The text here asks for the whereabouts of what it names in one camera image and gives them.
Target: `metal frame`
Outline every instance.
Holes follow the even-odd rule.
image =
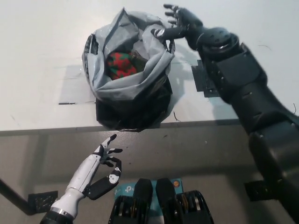
[[[28,201],[22,198],[11,187],[9,187],[3,180],[0,179],[0,194],[2,194],[7,200],[18,207],[26,215],[31,216],[36,214],[36,208],[30,206]]]

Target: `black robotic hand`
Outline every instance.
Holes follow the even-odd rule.
[[[197,40],[200,34],[203,33],[203,24],[192,12],[186,8],[164,4],[164,8],[170,9],[165,12],[165,15],[171,16],[174,20],[169,20],[169,23],[175,25],[172,28],[153,29],[151,32],[161,40],[173,40],[185,37],[191,49],[197,49]]]

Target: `table surface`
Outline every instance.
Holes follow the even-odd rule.
[[[207,27],[225,27],[238,34],[266,70],[274,94],[289,110],[295,110],[294,104],[299,107],[299,1],[172,3],[193,11]],[[64,84],[84,77],[81,54],[90,33],[110,23],[122,7],[166,19],[162,4],[160,0],[2,1],[0,135],[104,130],[96,121],[94,103],[58,105]],[[185,40],[176,45],[169,76],[174,107],[161,127],[236,120],[220,98],[205,98],[196,91],[191,65],[199,56]]]

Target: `floor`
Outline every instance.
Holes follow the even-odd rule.
[[[0,137],[0,178],[19,194],[58,190],[61,196],[81,161],[114,132]],[[240,126],[154,129],[119,133],[121,182],[139,178],[183,179],[184,191],[199,190],[215,224],[293,224],[276,201],[248,200],[243,184],[259,180]],[[95,179],[109,173],[100,167]],[[97,201],[84,199],[76,224],[106,224],[113,192]],[[0,196],[0,223],[39,223],[44,214],[28,217]]]

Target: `white robotic hand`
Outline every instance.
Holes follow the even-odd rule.
[[[118,180],[121,176],[121,161],[110,154],[121,153],[122,149],[107,148],[110,142],[115,138],[116,134],[106,139],[81,163],[67,186],[65,194],[51,206],[52,212],[74,220],[78,214],[78,203],[81,199],[87,196],[92,200],[96,200],[118,184]],[[113,167],[110,161],[116,162],[112,173],[94,184],[91,184],[100,164]]]

